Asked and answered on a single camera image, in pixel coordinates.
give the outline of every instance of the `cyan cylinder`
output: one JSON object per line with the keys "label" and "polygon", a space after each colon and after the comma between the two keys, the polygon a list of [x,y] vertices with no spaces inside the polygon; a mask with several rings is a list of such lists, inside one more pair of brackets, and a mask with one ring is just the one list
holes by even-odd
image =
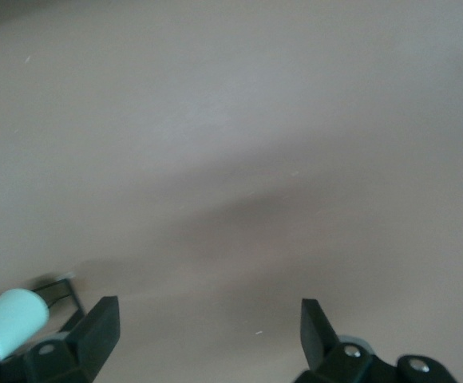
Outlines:
{"label": "cyan cylinder", "polygon": [[13,289],[0,296],[0,361],[12,354],[49,320],[45,301],[32,291]]}

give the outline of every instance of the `light blue tube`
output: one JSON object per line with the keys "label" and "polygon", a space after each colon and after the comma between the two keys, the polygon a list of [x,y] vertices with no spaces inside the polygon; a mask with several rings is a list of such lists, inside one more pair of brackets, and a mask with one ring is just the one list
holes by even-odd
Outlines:
{"label": "light blue tube", "polygon": [[45,301],[29,290],[13,289],[0,296],[0,361],[12,354],[49,320]]}

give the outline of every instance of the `gray surface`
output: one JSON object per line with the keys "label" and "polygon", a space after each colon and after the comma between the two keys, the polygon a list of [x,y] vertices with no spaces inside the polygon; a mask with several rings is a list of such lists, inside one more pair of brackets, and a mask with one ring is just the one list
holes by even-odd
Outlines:
{"label": "gray surface", "polygon": [[69,270],[100,383],[289,382],[301,297],[463,382],[463,2],[0,1],[0,290]]}

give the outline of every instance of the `silver screw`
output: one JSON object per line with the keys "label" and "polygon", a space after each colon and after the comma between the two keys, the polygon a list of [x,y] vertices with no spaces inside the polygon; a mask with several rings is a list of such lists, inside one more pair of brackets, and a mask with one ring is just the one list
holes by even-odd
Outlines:
{"label": "silver screw", "polygon": [[54,346],[53,345],[44,345],[42,348],[40,348],[38,353],[40,355],[46,355],[48,353],[52,353],[53,351],[54,351]]}
{"label": "silver screw", "polygon": [[423,360],[421,359],[410,359],[409,360],[409,365],[415,369],[416,371],[419,371],[420,373],[428,373],[430,371],[429,365],[427,365]]}
{"label": "silver screw", "polygon": [[355,345],[346,345],[345,353],[349,357],[360,357],[361,356],[361,352],[359,351],[359,348],[357,348]]}

